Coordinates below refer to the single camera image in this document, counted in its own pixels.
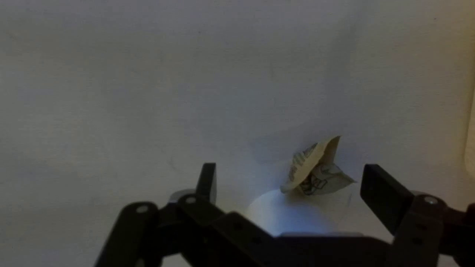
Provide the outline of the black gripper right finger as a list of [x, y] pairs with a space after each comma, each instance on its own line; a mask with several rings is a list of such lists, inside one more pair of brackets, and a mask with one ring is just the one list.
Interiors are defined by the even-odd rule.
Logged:
[[360, 199], [393, 236], [384, 267], [437, 267], [439, 255], [475, 267], [475, 203], [457, 211], [412, 193], [379, 165], [363, 166]]

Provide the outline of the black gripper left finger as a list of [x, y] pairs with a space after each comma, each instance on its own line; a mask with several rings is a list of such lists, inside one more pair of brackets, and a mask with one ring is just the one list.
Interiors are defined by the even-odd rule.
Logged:
[[94, 267], [161, 267], [176, 254], [191, 267], [310, 267], [313, 260], [304, 251], [212, 203], [215, 169], [204, 163], [195, 188], [163, 208], [126, 205]]

